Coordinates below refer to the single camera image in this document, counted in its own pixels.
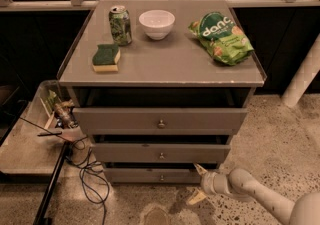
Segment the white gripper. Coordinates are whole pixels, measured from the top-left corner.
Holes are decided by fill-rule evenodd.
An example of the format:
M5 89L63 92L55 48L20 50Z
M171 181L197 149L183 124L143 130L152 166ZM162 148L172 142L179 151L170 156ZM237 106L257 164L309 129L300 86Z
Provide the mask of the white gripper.
M201 189L196 189L193 194L188 198L188 205L195 205L203 201L206 196L211 196L214 194L222 194L228 196L230 194L229 182L227 176L224 174L219 174L217 172L207 172L205 168L201 165L194 164L196 171L201 179Z

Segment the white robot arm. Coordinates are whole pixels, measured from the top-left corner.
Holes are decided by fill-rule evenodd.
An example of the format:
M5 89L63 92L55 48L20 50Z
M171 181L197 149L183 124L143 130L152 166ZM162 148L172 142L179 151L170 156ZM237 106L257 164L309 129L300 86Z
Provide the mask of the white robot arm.
M208 171L194 164L201 176L200 188L187 200L194 205L214 194L238 201L258 202L282 225L320 225L320 193L308 193L296 202L262 185L247 170L233 169L229 174Z

